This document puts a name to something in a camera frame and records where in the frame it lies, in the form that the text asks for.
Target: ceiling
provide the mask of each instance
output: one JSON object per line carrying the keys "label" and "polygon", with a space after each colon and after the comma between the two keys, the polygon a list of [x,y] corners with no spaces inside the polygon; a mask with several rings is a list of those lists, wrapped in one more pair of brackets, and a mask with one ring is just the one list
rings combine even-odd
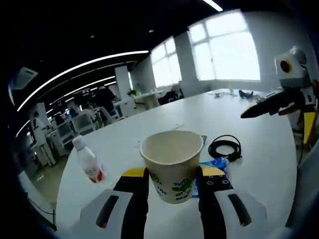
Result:
{"label": "ceiling", "polygon": [[[215,2],[224,10],[285,10],[276,0]],[[10,33],[10,74],[23,66],[38,72],[23,90],[13,91],[15,110],[35,89],[71,67],[111,54],[152,50],[168,37],[184,32],[187,26],[217,13],[201,0],[114,0],[71,8],[61,5],[39,8],[29,5],[15,9],[16,26]],[[34,95],[18,112],[19,119],[24,123],[26,112],[37,101],[48,105],[83,85],[113,76],[114,66],[75,76],[118,63],[122,64],[116,66],[128,65],[130,70],[147,56],[112,58],[69,72]]]}

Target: led light strip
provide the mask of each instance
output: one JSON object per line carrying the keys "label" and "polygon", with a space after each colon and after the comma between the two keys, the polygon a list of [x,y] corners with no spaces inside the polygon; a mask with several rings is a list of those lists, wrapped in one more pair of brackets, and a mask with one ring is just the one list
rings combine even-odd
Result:
{"label": "led light strip", "polygon": [[[126,62],[120,62],[120,63],[116,63],[116,64],[112,64],[112,65],[103,66],[103,67],[100,67],[100,68],[97,68],[97,69],[94,69],[94,70],[91,70],[91,71],[84,72],[84,73],[82,73],[82,74],[80,74],[80,75],[74,76],[74,77],[70,78],[69,80],[73,80],[73,79],[75,79],[75,78],[77,78],[77,77],[79,77],[79,76],[83,76],[83,75],[85,75],[85,74],[88,74],[88,73],[91,73],[91,72],[94,72],[94,71],[97,71],[97,70],[101,70],[101,69],[104,69],[104,68],[108,68],[108,67],[111,67],[111,66],[117,66],[117,65],[121,65],[121,64],[132,63],[132,62],[137,62],[137,61],[126,61]],[[43,94],[40,96],[40,98],[41,98],[42,96],[44,96],[46,93],[48,93],[48,92],[52,91],[53,89],[55,89],[55,88],[57,88],[57,87],[63,85],[64,83],[68,82],[69,80],[66,80],[66,81],[64,81],[64,82],[62,82],[62,83],[60,83],[60,84],[58,84],[58,85],[52,87],[50,90],[48,90],[48,91],[46,91],[45,93],[43,93]]]}
{"label": "led light strip", "polygon": [[223,9],[214,1],[212,0],[203,0],[205,3],[216,9],[216,11],[223,11]]}
{"label": "led light strip", "polygon": [[30,123],[30,120],[28,120],[28,121],[24,124],[24,126],[22,126],[22,128],[18,131],[18,133],[16,133],[16,135],[15,135],[16,138],[18,137],[18,135],[20,134],[20,132],[23,130],[23,128],[24,128],[28,123]]}
{"label": "led light strip", "polygon": [[68,102],[68,101],[70,101],[72,99],[74,99],[74,97],[71,97],[71,98],[67,99],[65,102]]}
{"label": "led light strip", "polygon": [[115,83],[116,83],[116,81],[113,81],[113,82],[105,84],[104,86],[109,86],[109,85],[112,85],[112,84],[115,84]]}
{"label": "led light strip", "polygon": [[88,87],[88,86],[91,86],[91,85],[94,85],[94,84],[96,84],[96,83],[99,83],[99,82],[102,82],[102,81],[106,81],[106,80],[109,80],[109,79],[112,79],[112,78],[115,78],[115,76],[111,76],[111,77],[108,77],[108,78],[105,78],[105,79],[102,79],[102,80],[99,80],[99,81],[92,82],[92,83],[90,83],[90,84],[88,84],[88,85],[82,86],[82,87],[80,87],[80,88],[78,88],[78,89],[76,89],[76,90],[74,90],[74,91],[71,91],[71,92],[69,92],[68,94],[65,94],[64,96],[62,96],[62,97],[56,99],[55,101],[51,102],[50,105],[54,104],[54,103],[57,102],[58,100],[62,99],[62,98],[65,97],[65,96],[68,96],[68,95],[70,95],[70,94],[72,94],[72,93],[74,93],[74,92],[77,92],[77,91],[79,91],[79,90],[81,90],[81,89],[84,89],[84,88],[86,88],[86,87]]}
{"label": "led light strip", "polygon": [[32,92],[23,102],[22,104],[19,106],[19,108],[17,109],[17,111],[20,111],[21,108],[38,92],[40,91],[43,87],[47,86],[48,84],[50,84],[52,81],[54,81],[55,79],[59,78],[60,76],[65,75],[66,73],[69,73],[75,69],[78,69],[82,66],[86,66],[88,64],[97,62],[97,61],[102,61],[102,60],[106,60],[106,59],[110,59],[110,58],[114,58],[114,57],[119,57],[119,56],[127,56],[127,55],[135,55],[135,54],[145,54],[148,53],[149,51],[131,51],[131,52],[125,52],[125,53],[119,53],[119,54],[114,54],[114,55],[109,55],[109,56],[104,56],[104,57],[100,57],[88,62],[84,62],[80,65],[74,66],[58,75],[56,75],[55,77],[51,78],[50,80],[48,80],[47,82],[45,82],[43,85],[41,85],[39,88],[37,88],[34,92]]}

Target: plastic bottle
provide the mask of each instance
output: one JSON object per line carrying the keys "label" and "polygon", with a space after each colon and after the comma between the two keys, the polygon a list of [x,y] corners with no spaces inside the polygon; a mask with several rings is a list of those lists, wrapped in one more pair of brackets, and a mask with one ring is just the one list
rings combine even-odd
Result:
{"label": "plastic bottle", "polygon": [[94,183],[102,181],[105,175],[102,171],[101,164],[96,155],[84,142],[83,137],[81,135],[76,136],[72,140],[72,143],[77,150],[79,165],[84,173]]}

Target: office chair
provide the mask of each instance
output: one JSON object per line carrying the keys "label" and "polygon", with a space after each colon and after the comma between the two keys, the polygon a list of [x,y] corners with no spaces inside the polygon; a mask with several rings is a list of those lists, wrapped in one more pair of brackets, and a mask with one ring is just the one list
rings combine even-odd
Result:
{"label": "office chair", "polygon": [[96,125],[92,121],[92,117],[83,111],[71,121],[73,123],[74,130],[81,135],[86,135],[96,129]]}

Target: black cable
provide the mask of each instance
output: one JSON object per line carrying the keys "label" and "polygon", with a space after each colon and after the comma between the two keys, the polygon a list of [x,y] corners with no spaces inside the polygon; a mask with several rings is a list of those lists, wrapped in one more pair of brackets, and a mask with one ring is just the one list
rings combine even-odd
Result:
{"label": "black cable", "polygon": [[48,213],[46,211],[44,211],[41,207],[39,207],[34,201],[32,201],[30,198],[28,198],[30,202],[32,202],[37,208],[39,208],[42,212],[47,213],[49,215],[55,215],[55,213]]}
{"label": "black cable", "polygon": [[[229,140],[218,140],[217,141],[217,139],[219,139],[221,137],[226,137],[226,136],[234,138],[235,140],[237,140],[238,143],[235,143],[235,142],[229,141]],[[234,149],[234,152],[227,154],[227,155],[218,153],[216,150],[218,147],[220,147],[222,145],[232,147]],[[241,144],[235,136],[232,136],[230,134],[224,134],[224,135],[214,139],[214,141],[210,144],[210,146],[208,148],[208,153],[213,158],[226,157],[229,160],[229,162],[232,162],[238,158],[241,158]]]}

